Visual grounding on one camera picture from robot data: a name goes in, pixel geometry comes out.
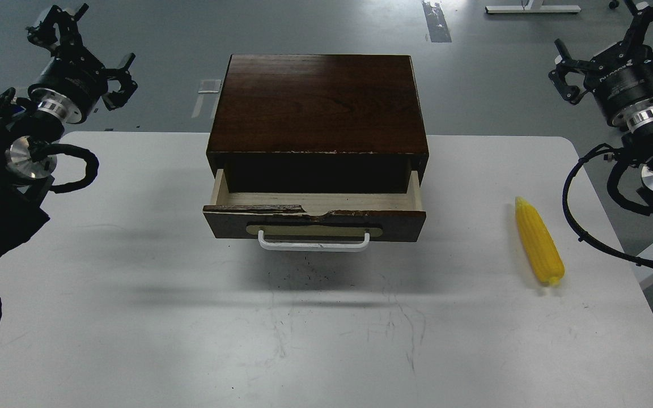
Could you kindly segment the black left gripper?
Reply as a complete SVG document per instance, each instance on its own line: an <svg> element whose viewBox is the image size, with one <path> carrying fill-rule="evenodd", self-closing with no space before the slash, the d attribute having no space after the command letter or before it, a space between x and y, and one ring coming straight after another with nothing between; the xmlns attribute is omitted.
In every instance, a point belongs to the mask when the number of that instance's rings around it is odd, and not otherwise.
<svg viewBox="0 0 653 408"><path fill-rule="evenodd" d="M101 96L105 107L113 111L122 108L138 88L129 72L137 57L134 53L126 54L116 68L104 67L91 55L57 57L65 49L83 49L77 23L88 9L88 3L75 11L53 5L40 13L35 25L26 28L29 43L46 49L54 57L28 87L28 96L33 101L42 100L48 92L64 96L73 104L67 117L70 124L81 124L88 119ZM108 81L117 81L119 88L107 91Z"/></svg>

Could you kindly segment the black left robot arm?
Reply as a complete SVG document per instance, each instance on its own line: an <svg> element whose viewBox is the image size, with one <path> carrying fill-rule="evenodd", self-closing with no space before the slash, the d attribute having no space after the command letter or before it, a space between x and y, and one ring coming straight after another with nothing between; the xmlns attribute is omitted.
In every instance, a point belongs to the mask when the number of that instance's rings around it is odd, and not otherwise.
<svg viewBox="0 0 653 408"><path fill-rule="evenodd" d="M78 22L88 8L45 10L27 39L49 52L49 63L25 96L14 88L0 93L0 257L48 222L41 208L47 194L72 193L96 179L96 155L63 144L65 125L83 123L98 101L110 111L122 108L138 88L129 72L133 53L108 68L85 47Z"/></svg>

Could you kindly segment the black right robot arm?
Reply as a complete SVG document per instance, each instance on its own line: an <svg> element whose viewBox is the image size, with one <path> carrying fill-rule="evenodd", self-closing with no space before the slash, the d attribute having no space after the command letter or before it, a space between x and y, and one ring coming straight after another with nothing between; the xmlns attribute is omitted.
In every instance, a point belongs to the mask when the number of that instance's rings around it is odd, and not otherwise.
<svg viewBox="0 0 653 408"><path fill-rule="evenodd" d="M578 171L591 159L613 158L607 193L623 209L653 215L653 5L625 2L633 19L624 38L585 61L572 58L562 40L549 79L563 98L578 104L590 94L607 125L621 129L622 147L600 144L580 158L562 189L565 219L581 242L638 266L653 269L653 260L631 256L609 247L583 229L569 208L569 189Z"/></svg>

